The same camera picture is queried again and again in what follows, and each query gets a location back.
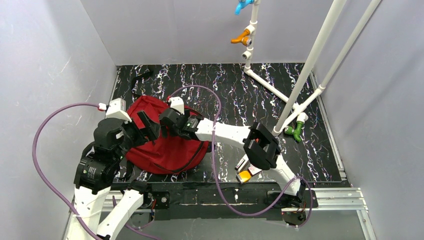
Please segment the red student backpack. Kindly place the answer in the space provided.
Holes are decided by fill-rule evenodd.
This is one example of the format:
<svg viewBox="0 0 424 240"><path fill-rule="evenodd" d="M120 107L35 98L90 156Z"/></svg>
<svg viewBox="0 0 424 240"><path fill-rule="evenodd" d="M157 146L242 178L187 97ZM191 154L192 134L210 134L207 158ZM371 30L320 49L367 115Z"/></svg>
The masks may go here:
<svg viewBox="0 0 424 240"><path fill-rule="evenodd" d="M145 111L154 122L159 122L159 115L168 105L153 96L140 96L128 109L128 115L139 128L144 124L137 116ZM126 154L126 159L141 170L152 174L179 174L193 169L201 163L210 151L209 141L186 140L179 136L160 136L154 142L133 147Z"/></svg>

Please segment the red white eraser box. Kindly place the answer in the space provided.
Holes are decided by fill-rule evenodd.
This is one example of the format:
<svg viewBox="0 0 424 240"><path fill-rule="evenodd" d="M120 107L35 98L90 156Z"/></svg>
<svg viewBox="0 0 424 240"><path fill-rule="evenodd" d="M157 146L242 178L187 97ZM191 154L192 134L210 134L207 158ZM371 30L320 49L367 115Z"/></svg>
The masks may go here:
<svg viewBox="0 0 424 240"><path fill-rule="evenodd" d="M247 171L250 173L250 175L251 175L252 177L262 172L262 170L261 170L260 168L255 167L255 166L253 166L253 165L250 165L250 166L248 167Z"/></svg>

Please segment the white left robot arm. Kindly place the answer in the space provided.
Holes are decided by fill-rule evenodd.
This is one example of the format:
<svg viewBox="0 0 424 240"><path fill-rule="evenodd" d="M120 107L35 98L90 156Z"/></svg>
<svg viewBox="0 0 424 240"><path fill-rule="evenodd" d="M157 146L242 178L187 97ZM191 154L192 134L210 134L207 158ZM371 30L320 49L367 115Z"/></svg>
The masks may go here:
<svg viewBox="0 0 424 240"><path fill-rule="evenodd" d="M68 240L114 240L118 233L144 202L149 185L145 181L131 182L119 203L100 222L106 197L112 188L120 162L134 147L159 138L160 124L144 111L137 113L144 127L139 128L130 119L115 117L101 120L93 132L93 152L83 156L77 165L74 178L76 213L72 215L67 230Z"/></svg>

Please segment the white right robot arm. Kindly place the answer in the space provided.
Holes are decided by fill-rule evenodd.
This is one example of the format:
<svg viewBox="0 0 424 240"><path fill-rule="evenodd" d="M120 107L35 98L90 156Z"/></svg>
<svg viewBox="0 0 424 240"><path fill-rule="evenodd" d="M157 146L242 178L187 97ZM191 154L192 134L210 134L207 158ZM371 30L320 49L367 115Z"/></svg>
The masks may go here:
<svg viewBox="0 0 424 240"><path fill-rule="evenodd" d="M159 115L159 122L164 135L180 137L185 140L215 141L243 149L243 161L249 168L243 170L237 166L236 178L244 184L259 172L267 172L269 177L278 183L284 194L303 196L305 184L297 179L294 172L284 161L279 141L261 123L251 126L235 126L215 123L201 116L191 115L189 110L180 113L174 108L167 108Z"/></svg>

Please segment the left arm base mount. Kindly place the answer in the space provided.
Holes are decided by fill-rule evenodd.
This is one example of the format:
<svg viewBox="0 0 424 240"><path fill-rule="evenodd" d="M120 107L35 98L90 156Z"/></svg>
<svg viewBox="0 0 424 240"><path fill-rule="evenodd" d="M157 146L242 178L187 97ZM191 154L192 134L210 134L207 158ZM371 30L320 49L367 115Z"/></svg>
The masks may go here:
<svg viewBox="0 0 424 240"><path fill-rule="evenodd" d="M146 210L148 214L148 223L155 219L159 210L168 210L170 206L170 193L168 191L154 190L149 185L143 195L143 204L141 209Z"/></svg>

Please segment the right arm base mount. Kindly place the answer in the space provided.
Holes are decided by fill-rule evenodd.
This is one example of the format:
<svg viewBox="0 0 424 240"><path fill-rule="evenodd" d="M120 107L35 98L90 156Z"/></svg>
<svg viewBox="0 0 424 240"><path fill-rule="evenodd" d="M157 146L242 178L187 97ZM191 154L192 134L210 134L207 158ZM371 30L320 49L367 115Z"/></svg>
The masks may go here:
<svg viewBox="0 0 424 240"><path fill-rule="evenodd" d="M309 219L310 210L319 207L318 197L314 190L305 190L299 196L283 194L273 205L272 210L281 210L282 220L289 226L301 227Z"/></svg>

